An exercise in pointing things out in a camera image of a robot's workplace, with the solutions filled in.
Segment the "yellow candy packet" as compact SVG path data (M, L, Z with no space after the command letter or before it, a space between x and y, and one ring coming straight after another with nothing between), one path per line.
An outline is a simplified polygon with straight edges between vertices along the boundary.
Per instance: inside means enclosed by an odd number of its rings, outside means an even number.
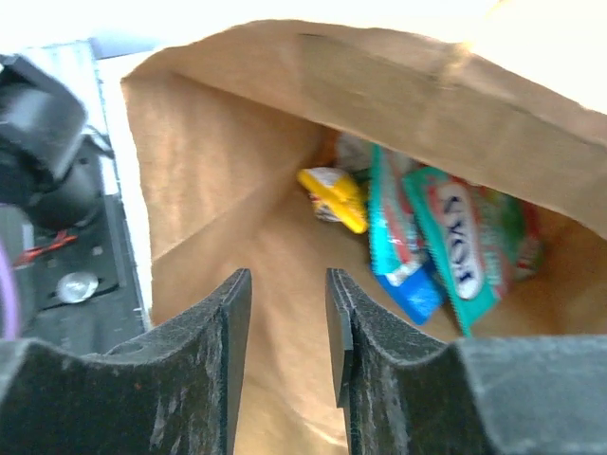
M367 231L365 195L349 173L330 167L302 169L297 180L309 193L319 218L340 222L356 234Z

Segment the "green snack packet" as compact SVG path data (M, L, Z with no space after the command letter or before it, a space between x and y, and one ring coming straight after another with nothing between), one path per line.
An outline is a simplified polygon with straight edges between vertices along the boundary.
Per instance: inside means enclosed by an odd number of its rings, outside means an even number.
M524 200L423 167L403 178L462 333L543 260L539 215Z

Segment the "teal snack packet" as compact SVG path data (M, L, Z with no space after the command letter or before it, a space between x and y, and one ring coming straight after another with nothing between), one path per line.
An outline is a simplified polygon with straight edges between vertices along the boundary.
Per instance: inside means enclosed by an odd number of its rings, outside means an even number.
M423 262L423 241L404 190L404 176L419 164L401 152L372 146L369 200L372 269L404 282Z

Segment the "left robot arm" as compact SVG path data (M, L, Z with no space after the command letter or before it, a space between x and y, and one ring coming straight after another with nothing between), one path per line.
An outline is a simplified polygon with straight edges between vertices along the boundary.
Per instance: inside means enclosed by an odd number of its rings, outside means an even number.
M3 55L1 65L1 203L51 231L90 224L101 182L84 105L22 55Z

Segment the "brown paper bag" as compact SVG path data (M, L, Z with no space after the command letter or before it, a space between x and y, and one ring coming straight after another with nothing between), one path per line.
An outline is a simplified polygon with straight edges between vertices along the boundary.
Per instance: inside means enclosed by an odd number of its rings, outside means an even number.
M333 383L326 272L424 334L606 339L606 5L501 9L431 30L291 20L169 47L121 84L149 214L155 315L252 275L239 454L353 454ZM415 324L372 269L378 144L533 205L543 260L469 337ZM319 218L302 169L363 190L368 229Z

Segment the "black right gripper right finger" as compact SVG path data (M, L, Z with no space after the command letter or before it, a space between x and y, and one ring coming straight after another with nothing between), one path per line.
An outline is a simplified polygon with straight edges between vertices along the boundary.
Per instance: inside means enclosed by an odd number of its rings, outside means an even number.
M602 454L603 336L430 337L326 272L336 401L353 454Z

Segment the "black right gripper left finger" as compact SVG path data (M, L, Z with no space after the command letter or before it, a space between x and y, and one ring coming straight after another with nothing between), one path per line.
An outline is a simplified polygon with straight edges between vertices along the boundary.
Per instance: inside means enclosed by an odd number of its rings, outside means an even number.
M251 310L236 270L198 304L104 355L1 345L5 454L231 454Z

